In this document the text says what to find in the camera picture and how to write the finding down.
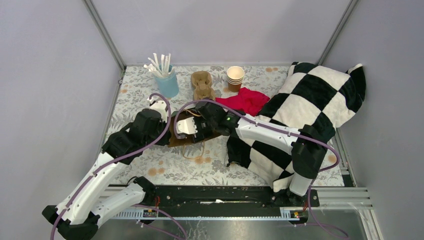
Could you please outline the green brown paper bag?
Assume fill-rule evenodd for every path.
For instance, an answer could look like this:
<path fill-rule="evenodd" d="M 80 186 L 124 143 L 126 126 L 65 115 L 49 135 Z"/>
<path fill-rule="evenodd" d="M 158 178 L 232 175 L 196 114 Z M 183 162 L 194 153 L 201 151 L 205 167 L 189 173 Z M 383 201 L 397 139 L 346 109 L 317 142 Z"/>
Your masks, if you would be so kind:
<path fill-rule="evenodd" d="M 170 126 L 169 126 L 169 141 L 167 146 L 169 148 L 176 147 L 188 147 L 198 143 L 204 143 L 206 141 L 215 139 L 221 136 L 220 133 L 212 130 L 207 121 L 200 115 L 200 113 L 194 108 L 185 109 L 182 113 L 176 118 L 177 112 L 175 111 L 172 114 Z M 193 125 L 196 127 L 197 132 L 194 134 L 185 133 L 183 138 L 177 138 L 174 131 L 175 121 L 185 123 L 186 120 L 193 121 Z"/>

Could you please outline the brown cardboard cup carrier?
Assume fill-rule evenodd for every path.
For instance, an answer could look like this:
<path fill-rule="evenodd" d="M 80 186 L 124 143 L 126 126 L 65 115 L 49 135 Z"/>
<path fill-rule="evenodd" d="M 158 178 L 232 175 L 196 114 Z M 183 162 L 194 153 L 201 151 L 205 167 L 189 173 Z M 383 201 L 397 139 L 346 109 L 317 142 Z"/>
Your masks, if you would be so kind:
<path fill-rule="evenodd" d="M 208 71 L 195 71 L 190 76 L 191 84 L 194 88 L 193 99 L 215 100 L 215 90 L 212 88 L 212 76 Z"/>

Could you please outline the stack of brown paper cups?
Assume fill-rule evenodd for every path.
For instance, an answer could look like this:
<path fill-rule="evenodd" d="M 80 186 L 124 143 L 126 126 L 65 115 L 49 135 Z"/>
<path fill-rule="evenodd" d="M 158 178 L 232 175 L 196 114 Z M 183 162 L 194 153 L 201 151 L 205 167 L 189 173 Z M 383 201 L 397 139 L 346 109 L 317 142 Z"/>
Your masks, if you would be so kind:
<path fill-rule="evenodd" d="M 236 93 L 241 89 L 245 71 L 240 66 L 231 66 L 226 71 L 228 90 Z"/>

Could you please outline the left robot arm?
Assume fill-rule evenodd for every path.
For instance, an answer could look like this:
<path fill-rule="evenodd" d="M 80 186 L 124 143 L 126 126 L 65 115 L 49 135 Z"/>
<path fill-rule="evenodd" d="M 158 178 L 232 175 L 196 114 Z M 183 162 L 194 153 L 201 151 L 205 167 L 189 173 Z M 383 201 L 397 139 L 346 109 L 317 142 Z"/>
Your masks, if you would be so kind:
<path fill-rule="evenodd" d="M 171 115 L 170 107 L 153 104 L 109 136 L 93 166 L 72 193 L 42 211 L 52 224 L 50 239 L 59 233 L 65 240 L 90 240 L 105 222 L 128 207 L 155 203 L 156 187 L 143 176 L 104 200 L 100 196 L 114 177 L 145 150 L 169 143 Z"/>

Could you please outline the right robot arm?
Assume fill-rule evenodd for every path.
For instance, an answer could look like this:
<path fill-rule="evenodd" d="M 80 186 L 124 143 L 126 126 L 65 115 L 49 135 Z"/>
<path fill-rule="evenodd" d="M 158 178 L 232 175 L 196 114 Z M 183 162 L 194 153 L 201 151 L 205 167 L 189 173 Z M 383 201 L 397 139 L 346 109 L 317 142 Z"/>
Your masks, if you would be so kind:
<path fill-rule="evenodd" d="M 265 122 L 211 99 L 194 100 L 192 103 L 213 131 L 223 136 L 258 141 L 290 155 L 294 173 L 286 193 L 287 201 L 299 206 L 307 199 L 307 192 L 320 172 L 323 158 L 331 150 L 326 142 L 319 141 L 312 126 L 306 124 L 297 129 Z"/>

